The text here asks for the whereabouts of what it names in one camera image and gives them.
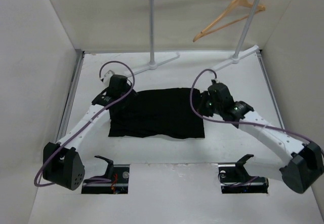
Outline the black trousers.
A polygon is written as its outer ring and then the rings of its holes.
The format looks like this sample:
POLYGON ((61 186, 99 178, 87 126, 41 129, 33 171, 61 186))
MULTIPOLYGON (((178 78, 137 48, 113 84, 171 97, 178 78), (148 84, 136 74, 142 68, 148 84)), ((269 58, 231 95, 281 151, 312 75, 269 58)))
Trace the black trousers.
POLYGON ((190 88, 146 90, 118 112, 111 110, 109 137, 205 138, 203 119, 191 109, 190 88))

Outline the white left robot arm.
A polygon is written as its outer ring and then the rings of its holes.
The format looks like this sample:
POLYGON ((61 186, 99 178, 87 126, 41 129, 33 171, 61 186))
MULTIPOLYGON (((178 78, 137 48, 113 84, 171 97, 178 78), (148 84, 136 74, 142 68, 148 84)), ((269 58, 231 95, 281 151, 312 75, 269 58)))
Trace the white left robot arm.
POLYGON ((86 175, 78 152, 82 144, 136 95, 135 82, 130 82, 125 75, 111 74, 103 81, 105 89, 94 98, 74 128, 57 142, 49 142, 44 147, 43 165, 34 180, 36 186, 42 186, 38 179, 40 176, 49 182, 43 186, 56 184, 74 191, 81 185, 86 175))

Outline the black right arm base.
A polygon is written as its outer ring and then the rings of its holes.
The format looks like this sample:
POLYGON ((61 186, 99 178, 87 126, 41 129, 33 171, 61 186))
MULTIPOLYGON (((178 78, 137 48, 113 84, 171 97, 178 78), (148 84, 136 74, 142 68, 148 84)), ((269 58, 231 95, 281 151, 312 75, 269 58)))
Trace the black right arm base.
POLYGON ((245 164, 254 155, 247 154, 237 162, 218 164, 218 180, 222 194, 267 194, 269 182, 265 177, 251 176, 245 164))

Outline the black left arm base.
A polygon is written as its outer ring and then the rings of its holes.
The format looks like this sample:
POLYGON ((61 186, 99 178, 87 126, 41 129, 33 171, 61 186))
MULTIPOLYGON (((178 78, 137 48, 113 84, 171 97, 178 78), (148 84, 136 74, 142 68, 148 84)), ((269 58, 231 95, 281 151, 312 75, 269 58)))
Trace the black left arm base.
POLYGON ((86 175, 82 183, 82 194, 127 194, 129 190, 130 165, 115 164, 113 160, 94 156, 86 164, 86 175))

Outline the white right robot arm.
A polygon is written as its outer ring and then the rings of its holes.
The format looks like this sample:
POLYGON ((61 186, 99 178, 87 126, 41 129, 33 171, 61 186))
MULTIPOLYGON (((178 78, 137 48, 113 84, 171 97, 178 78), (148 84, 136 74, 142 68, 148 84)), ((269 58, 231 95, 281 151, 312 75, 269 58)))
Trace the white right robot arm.
POLYGON ((274 127, 247 103, 234 101, 225 84, 212 80, 202 94, 197 112, 207 120, 219 115, 222 123, 249 134, 279 157, 279 161, 269 161, 246 154, 236 162, 221 164, 219 178, 224 187, 243 189, 255 180, 272 178, 302 194, 323 175, 318 144, 304 143, 288 131, 274 127))

